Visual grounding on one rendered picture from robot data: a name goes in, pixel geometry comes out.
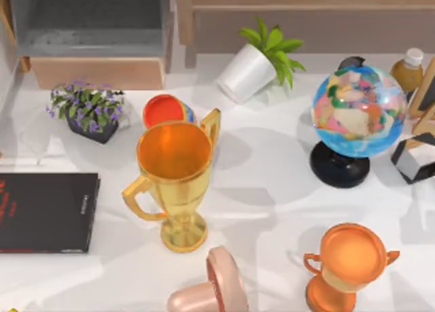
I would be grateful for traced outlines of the pale wooden drawer front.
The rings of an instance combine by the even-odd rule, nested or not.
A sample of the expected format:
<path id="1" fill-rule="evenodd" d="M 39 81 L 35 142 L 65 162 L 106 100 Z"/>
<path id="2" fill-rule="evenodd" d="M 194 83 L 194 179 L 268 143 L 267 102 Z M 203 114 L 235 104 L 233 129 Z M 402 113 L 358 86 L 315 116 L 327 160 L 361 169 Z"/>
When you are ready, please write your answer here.
<path id="1" fill-rule="evenodd" d="M 163 58 L 32 57 L 31 67 L 43 89 L 76 81 L 120 90 L 160 90 L 166 75 Z"/>

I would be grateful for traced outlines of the purple flowers in black pot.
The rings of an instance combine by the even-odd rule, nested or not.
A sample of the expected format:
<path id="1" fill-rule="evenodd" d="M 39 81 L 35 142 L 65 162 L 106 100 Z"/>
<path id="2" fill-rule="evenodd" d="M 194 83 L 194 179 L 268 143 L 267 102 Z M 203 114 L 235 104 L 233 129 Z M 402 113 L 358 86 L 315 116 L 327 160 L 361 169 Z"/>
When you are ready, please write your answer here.
<path id="1" fill-rule="evenodd" d="M 66 120 L 74 133 L 105 144 L 120 125 L 124 92 L 79 79 L 53 87 L 46 110 L 51 117 Z"/>

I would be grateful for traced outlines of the pink trophy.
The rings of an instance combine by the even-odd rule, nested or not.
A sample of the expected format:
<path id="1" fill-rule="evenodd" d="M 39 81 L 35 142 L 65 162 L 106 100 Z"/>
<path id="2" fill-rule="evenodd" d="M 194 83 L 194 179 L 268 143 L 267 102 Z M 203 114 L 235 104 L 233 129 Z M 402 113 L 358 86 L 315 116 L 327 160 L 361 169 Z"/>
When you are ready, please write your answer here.
<path id="1" fill-rule="evenodd" d="M 169 296 L 167 312 L 249 312 L 239 268 L 224 247 L 209 250 L 208 280 L 178 290 Z"/>

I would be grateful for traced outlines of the wooden framed blackboard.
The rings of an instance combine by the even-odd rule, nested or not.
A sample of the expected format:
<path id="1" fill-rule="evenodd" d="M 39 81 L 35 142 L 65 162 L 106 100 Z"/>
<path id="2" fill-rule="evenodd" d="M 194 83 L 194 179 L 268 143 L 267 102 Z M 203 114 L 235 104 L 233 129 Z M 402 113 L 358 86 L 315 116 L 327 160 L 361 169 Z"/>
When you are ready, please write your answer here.
<path id="1" fill-rule="evenodd" d="M 413 95 L 408 107 L 411 119 L 418 119 L 412 133 L 430 133 L 435 137 L 435 56 L 432 57 L 424 74 L 422 83 Z"/>

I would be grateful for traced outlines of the red-lidded colourful can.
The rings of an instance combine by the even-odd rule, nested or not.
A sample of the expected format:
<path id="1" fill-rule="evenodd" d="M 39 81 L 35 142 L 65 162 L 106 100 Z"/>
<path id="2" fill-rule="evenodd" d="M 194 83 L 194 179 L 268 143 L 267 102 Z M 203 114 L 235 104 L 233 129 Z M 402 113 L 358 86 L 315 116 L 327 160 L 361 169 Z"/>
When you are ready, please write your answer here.
<path id="1" fill-rule="evenodd" d="M 147 128 L 174 120 L 196 123 L 196 116 L 189 106 L 170 94 L 152 97 L 143 109 L 143 123 Z"/>

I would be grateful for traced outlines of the pulled-out wooden drawer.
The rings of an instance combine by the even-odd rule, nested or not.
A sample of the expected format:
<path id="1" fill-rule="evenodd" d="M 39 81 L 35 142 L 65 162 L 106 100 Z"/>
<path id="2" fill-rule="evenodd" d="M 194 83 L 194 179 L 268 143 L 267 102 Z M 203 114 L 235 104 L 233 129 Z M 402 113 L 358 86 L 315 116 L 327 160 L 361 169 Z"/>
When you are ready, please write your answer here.
<path id="1" fill-rule="evenodd" d="M 170 0 L 0 0 L 0 22 L 33 74 L 32 57 L 163 58 L 170 67 Z"/>

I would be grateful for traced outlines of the small orange trophy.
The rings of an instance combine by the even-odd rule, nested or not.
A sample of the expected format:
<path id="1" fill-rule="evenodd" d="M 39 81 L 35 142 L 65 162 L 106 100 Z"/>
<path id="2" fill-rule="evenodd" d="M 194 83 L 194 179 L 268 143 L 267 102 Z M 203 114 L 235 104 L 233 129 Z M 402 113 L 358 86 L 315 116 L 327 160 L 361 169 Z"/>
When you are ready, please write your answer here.
<path id="1" fill-rule="evenodd" d="M 376 280 L 400 256 L 388 252 L 369 228 L 355 223 L 331 227 L 321 238 L 320 253 L 306 253 L 305 267 L 314 274 L 306 288 L 312 312 L 352 312 L 356 293 Z"/>

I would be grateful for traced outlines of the colourful globe on black stand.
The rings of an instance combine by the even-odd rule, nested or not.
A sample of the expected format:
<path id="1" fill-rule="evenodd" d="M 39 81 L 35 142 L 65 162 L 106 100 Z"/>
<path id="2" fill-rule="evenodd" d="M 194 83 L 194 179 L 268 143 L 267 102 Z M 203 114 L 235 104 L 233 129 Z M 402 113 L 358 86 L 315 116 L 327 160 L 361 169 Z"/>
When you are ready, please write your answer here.
<path id="1" fill-rule="evenodd" d="M 406 106 L 402 88 L 389 73 L 360 56 L 344 59 L 313 99 L 313 125 L 321 139 L 310 155 L 314 174 L 335 188 L 362 183 L 369 158 L 401 135 Z"/>

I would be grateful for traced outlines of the amber bottle with white cap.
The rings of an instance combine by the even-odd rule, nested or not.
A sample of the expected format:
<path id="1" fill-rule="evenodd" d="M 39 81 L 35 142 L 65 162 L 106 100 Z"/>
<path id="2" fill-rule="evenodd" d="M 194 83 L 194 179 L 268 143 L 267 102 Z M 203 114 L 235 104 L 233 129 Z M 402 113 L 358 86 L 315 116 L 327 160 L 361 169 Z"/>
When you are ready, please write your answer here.
<path id="1" fill-rule="evenodd" d="M 423 79 L 423 51 L 419 48 L 410 48 L 402 60 L 396 62 L 390 74 L 396 79 L 405 93 L 414 93 Z"/>

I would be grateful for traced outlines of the green plant in white pot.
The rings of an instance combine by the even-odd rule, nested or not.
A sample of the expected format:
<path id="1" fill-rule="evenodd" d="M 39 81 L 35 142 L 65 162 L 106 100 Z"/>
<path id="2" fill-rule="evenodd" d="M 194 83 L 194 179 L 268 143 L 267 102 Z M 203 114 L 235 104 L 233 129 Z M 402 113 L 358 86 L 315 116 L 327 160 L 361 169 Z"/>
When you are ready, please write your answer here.
<path id="1" fill-rule="evenodd" d="M 288 56 L 304 44 L 303 40 L 284 37 L 278 24 L 268 29 L 259 16 L 256 22 L 256 30 L 247 27 L 239 30 L 247 43 L 217 78 L 217 85 L 235 103 L 245 103 L 274 80 L 280 86 L 292 87 L 293 73 L 305 70 L 300 62 Z"/>

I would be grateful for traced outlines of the black and white box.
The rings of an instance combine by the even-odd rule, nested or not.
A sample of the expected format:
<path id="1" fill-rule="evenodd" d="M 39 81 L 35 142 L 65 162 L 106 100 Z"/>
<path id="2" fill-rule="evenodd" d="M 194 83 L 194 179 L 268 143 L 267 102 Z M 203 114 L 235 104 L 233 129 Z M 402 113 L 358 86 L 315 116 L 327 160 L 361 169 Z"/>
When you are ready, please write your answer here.
<path id="1" fill-rule="evenodd" d="M 435 177 L 435 137 L 423 133 L 401 141 L 391 161 L 407 184 Z"/>

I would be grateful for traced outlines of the wooden shelf unit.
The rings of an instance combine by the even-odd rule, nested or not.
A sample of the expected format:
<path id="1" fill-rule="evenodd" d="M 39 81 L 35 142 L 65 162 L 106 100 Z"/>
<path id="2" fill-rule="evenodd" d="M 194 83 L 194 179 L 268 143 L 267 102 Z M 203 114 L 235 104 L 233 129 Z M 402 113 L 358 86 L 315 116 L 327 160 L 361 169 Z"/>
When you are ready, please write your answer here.
<path id="1" fill-rule="evenodd" d="M 223 67 L 256 17 L 303 40 L 296 57 L 327 69 L 346 54 L 386 65 L 407 49 L 435 55 L 435 0 L 174 0 L 179 55 L 188 67 Z"/>

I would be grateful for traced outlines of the tall gold trophy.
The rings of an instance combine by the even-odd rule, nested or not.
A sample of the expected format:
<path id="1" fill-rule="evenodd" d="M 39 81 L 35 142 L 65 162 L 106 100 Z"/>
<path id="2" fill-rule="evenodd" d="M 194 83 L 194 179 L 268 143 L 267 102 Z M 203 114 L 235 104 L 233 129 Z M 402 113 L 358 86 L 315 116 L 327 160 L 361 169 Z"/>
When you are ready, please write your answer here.
<path id="1" fill-rule="evenodd" d="M 122 193 L 142 220 L 161 221 L 160 237 L 172 251 L 192 252 L 207 238 L 197 213 L 209 185 L 221 112 L 200 124 L 175 120 L 147 129 L 137 144 L 140 175 Z"/>

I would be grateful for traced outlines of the black book with red print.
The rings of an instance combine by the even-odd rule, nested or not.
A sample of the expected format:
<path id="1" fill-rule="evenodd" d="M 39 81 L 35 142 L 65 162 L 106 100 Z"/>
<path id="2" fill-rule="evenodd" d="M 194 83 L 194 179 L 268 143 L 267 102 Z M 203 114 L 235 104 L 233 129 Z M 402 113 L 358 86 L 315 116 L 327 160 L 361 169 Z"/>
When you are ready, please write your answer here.
<path id="1" fill-rule="evenodd" d="M 97 173 L 0 173 L 0 254 L 88 252 Z"/>

